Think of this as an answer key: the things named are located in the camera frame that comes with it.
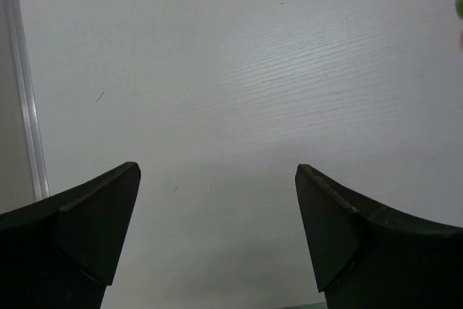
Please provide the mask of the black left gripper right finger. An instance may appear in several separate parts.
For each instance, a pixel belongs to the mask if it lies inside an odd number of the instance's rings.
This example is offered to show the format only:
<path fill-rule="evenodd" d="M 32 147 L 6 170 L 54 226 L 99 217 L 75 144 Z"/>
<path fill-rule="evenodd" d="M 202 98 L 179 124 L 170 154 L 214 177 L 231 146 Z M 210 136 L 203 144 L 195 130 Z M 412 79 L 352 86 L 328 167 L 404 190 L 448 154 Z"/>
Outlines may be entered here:
<path fill-rule="evenodd" d="M 462 229 L 398 211 L 307 164 L 297 199 L 329 308 L 460 308 Z"/>

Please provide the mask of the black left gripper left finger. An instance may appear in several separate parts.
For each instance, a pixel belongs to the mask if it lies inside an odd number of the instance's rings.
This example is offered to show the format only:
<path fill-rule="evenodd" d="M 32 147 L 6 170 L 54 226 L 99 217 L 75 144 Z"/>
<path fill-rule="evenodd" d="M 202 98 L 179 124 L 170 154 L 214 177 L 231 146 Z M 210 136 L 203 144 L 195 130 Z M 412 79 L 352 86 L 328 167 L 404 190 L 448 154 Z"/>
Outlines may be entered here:
<path fill-rule="evenodd" d="M 99 308 L 140 186 L 135 162 L 1 215 L 2 308 Z"/>

